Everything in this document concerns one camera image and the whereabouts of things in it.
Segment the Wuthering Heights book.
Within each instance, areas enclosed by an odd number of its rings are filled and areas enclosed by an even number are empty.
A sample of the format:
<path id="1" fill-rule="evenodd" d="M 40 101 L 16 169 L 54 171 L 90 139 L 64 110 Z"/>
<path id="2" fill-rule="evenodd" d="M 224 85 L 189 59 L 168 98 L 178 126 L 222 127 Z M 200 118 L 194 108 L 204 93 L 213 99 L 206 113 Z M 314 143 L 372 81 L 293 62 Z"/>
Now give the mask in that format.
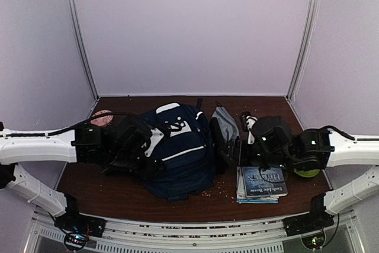
<path id="1" fill-rule="evenodd" d="M 279 198 L 288 194 L 286 177 L 281 168 L 244 166 L 241 168 L 241 175 L 246 197 Z"/>

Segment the navy blue student backpack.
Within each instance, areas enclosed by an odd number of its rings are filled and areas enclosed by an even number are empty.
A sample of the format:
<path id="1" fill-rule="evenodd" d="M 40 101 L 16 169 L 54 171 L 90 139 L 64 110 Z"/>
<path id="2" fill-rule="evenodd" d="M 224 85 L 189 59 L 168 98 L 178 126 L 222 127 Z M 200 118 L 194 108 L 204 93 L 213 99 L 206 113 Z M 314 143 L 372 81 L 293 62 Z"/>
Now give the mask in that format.
<path id="1" fill-rule="evenodd" d="M 151 156 L 165 164 L 156 177 L 135 176 L 155 197 L 185 200 L 213 186 L 216 174 L 210 124 L 196 105 L 173 102 L 138 116 L 165 135 Z"/>

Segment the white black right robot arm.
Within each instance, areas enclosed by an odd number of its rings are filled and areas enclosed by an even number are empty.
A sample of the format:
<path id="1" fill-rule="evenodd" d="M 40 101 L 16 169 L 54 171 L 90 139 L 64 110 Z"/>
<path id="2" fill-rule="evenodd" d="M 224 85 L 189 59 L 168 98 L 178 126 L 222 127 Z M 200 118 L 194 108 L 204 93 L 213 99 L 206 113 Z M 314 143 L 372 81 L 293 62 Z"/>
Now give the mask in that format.
<path id="1" fill-rule="evenodd" d="M 342 165 L 369 165 L 365 174 L 340 188 L 319 194 L 311 200 L 304 226 L 316 230 L 345 208 L 378 191 L 378 136 L 352 135 L 335 126 L 323 126 L 294 134 L 281 116 L 256 118 L 249 112 L 240 116 L 248 138 L 241 142 L 239 166 L 288 171 L 324 170 Z"/>

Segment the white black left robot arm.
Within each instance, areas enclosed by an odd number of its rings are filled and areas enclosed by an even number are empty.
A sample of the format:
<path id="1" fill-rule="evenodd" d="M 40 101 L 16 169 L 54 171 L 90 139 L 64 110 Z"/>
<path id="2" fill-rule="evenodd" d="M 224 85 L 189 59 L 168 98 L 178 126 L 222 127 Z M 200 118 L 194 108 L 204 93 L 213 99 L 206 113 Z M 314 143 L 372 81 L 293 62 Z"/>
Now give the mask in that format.
<path id="1" fill-rule="evenodd" d="M 60 130 L 17 132 L 1 130 L 1 188 L 15 191 L 29 203 L 45 209 L 73 232 L 85 227 L 76 199 L 54 191 L 27 175 L 23 162 L 61 161 L 96 164 L 104 172 L 131 172 L 153 178 L 163 162 L 153 151 L 170 135 L 166 126 L 128 117 L 121 127 L 98 126 L 91 120 Z"/>

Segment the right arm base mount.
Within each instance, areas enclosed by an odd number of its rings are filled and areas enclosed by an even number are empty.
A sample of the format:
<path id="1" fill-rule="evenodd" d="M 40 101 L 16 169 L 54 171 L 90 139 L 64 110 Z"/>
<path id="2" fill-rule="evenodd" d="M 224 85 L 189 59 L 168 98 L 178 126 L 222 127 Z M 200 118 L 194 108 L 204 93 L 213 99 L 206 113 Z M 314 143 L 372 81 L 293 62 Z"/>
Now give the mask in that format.
<path id="1" fill-rule="evenodd" d="M 326 212 L 324 203 L 326 193 L 321 193 L 314 196 L 310 202 L 310 211 L 298 216 L 286 217 L 282 220 L 287 236 L 304 235 L 305 233 L 314 232 L 317 230 L 322 231 L 321 236 L 305 236 L 302 237 L 303 245 L 312 251 L 326 248 L 336 236 L 340 225 L 340 214 L 338 213 L 335 230 L 330 238 L 327 237 L 325 229 L 328 226 L 335 224 L 334 214 Z"/>

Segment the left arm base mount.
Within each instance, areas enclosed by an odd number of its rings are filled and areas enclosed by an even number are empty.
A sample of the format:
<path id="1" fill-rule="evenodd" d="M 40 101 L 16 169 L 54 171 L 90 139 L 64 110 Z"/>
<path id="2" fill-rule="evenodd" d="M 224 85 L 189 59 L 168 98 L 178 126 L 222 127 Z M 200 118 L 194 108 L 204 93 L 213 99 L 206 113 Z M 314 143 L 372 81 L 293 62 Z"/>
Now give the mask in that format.
<path id="1" fill-rule="evenodd" d="M 63 244 L 69 252 L 78 252 L 86 247 L 90 237 L 103 236 L 106 220 L 99 217 L 80 214 L 76 198 L 65 194 L 65 213 L 51 218 L 64 234 Z"/>

